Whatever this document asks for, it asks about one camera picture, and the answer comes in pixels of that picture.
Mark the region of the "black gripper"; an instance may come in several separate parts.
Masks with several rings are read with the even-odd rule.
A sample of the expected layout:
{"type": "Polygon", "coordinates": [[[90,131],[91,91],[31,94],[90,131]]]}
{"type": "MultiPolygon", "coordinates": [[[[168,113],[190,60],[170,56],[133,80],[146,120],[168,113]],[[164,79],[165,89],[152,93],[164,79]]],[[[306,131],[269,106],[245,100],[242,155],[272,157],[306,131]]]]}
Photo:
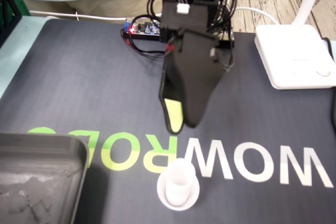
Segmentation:
{"type": "Polygon", "coordinates": [[[218,39],[207,32],[208,7],[164,1],[160,41],[180,44],[183,113],[189,127],[197,127],[224,69],[216,52],[218,39]]]}

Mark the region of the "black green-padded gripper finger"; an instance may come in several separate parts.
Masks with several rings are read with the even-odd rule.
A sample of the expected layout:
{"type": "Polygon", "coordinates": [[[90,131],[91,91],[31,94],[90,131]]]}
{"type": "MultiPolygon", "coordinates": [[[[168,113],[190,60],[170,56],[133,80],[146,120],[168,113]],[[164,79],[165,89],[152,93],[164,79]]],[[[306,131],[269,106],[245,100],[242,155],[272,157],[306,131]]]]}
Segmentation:
{"type": "Polygon", "coordinates": [[[163,109],[165,126],[170,134],[179,134],[184,125],[182,98],[173,83],[170,70],[172,51],[166,51],[159,88],[159,100],[163,109]]]}

